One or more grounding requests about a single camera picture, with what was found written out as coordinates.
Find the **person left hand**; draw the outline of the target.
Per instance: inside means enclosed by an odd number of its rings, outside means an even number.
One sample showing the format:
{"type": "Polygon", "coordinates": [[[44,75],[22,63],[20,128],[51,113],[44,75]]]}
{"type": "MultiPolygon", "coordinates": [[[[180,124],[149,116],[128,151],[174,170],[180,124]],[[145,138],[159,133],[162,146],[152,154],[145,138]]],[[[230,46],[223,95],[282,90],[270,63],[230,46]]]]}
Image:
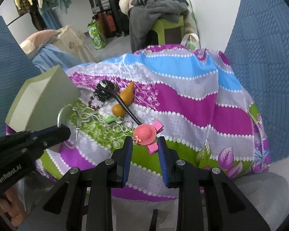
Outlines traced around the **person left hand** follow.
{"type": "Polygon", "coordinates": [[[0,198],[0,214],[9,217],[13,227],[18,228],[35,207],[34,191],[37,186],[36,175],[31,173],[6,190],[0,198]]]}

